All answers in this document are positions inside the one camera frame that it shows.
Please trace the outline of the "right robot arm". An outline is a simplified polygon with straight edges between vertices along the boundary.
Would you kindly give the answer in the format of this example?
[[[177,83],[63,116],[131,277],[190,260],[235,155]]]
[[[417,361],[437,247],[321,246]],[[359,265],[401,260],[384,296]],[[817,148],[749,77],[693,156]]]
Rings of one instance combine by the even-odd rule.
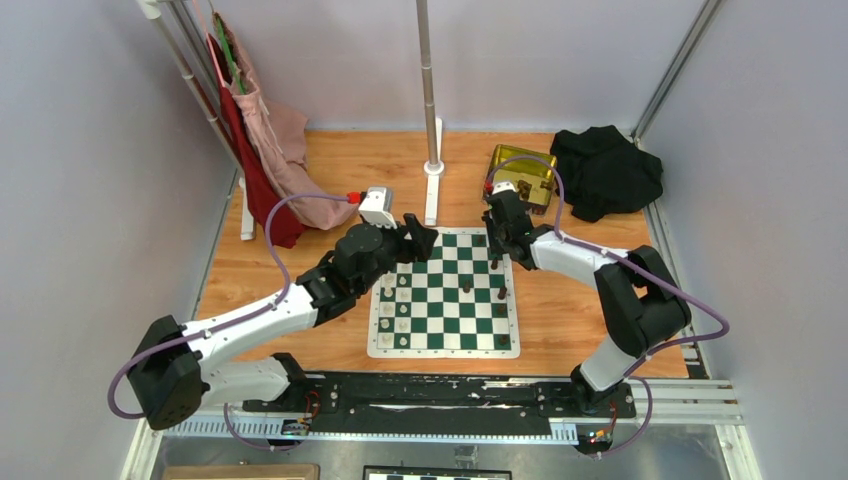
[[[577,413],[598,416],[639,359],[690,325],[690,307],[676,293],[654,248],[608,249],[552,225],[536,226],[509,182],[495,184],[485,201],[482,219],[495,255],[506,255],[528,271],[564,275],[597,292],[607,334],[572,371],[570,393]]]

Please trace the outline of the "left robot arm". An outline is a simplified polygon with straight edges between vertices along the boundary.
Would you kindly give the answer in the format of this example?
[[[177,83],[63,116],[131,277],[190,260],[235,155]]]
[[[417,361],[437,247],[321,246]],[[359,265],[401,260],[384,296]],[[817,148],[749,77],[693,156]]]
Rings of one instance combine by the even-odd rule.
[[[205,406],[270,401],[298,411],[306,386],[298,366],[275,357],[237,356],[270,340],[320,326],[351,310],[399,264],[430,259],[439,233],[406,214],[396,228],[366,222],[351,227],[317,265],[260,301],[217,317],[178,323],[155,320],[121,370],[153,430],[166,430]]]

